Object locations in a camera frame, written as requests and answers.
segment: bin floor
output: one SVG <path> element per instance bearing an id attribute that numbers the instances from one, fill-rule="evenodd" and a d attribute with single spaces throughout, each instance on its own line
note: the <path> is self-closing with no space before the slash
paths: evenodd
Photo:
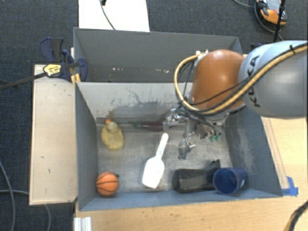
<path id="1" fill-rule="evenodd" d="M 130 125 L 120 125 L 124 134 L 124 148 L 110 151 L 101 141 L 102 124 L 97 124 L 98 173 L 110 171 L 118 174 L 119 192 L 156 192 L 172 189 L 172 177 L 179 168 L 205 168 L 213 160 L 220 159 L 221 167 L 231 167 L 228 145 L 222 133 L 220 141 L 210 142 L 192 136 L 196 146 L 188 153 L 186 160 L 178 159 L 178 145 L 183 138 L 184 126 L 170 129 L 169 140 L 162 157 L 165 172 L 156 189 L 142 184 L 142 175 L 146 161 L 155 156 L 163 132 L 135 129 Z"/>

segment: white paper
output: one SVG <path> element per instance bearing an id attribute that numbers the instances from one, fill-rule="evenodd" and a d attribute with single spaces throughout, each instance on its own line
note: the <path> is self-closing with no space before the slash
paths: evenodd
<path id="1" fill-rule="evenodd" d="M 116 30 L 150 31 L 146 0 L 107 0 L 104 10 Z M 79 0 L 79 27 L 112 30 L 100 0 Z"/>

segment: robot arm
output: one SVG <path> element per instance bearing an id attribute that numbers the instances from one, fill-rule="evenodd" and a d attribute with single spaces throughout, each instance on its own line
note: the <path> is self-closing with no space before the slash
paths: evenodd
<path id="1" fill-rule="evenodd" d="M 188 100 L 178 73 L 174 83 L 179 102 L 192 113 L 222 119 L 244 104 L 262 116 L 307 116 L 307 42 L 283 41 L 256 48 L 245 59 L 227 50 L 207 54 L 197 65 Z"/>

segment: wooden table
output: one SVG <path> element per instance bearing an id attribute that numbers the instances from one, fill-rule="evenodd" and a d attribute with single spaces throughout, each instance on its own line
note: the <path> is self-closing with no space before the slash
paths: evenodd
<path id="1" fill-rule="evenodd" d="M 299 188 L 297 197 L 285 196 L 153 208 L 79 212 L 92 217 L 94 231 L 283 231 L 290 215 L 308 199 L 307 123 L 304 119 L 271 119 L 285 172 Z M 296 231 L 308 230 L 308 213 Z"/>

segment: gray bin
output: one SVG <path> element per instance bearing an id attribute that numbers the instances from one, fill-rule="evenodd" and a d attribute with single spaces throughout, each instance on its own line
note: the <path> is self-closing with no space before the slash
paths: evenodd
<path id="1" fill-rule="evenodd" d="M 241 53 L 236 37 L 74 29 L 75 58 L 85 57 L 89 67 L 87 82 L 77 84 L 75 98 L 79 210 L 282 196 L 261 118 L 246 108 L 228 117 L 221 141 L 193 138 L 197 146 L 187 160 L 177 158 L 184 126 L 171 128 L 163 156 L 166 169 L 158 188 L 142 185 L 144 164 L 154 156 L 162 132 L 138 130 L 128 121 L 157 121 L 176 107 L 174 68 L 184 58 L 206 49 Z M 111 152 L 100 141 L 106 118 L 113 119 L 123 130 L 122 151 Z M 180 194 L 172 189 L 174 170 L 204 168 L 216 159 L 220 159 L 222 167 L 247 170 L 249 181 L 237 195 L 225 196 L 216 191 Z M 104 171 L 120 175 L 119 189 L 111 198 L 96 192 L 95 180 Z"/>

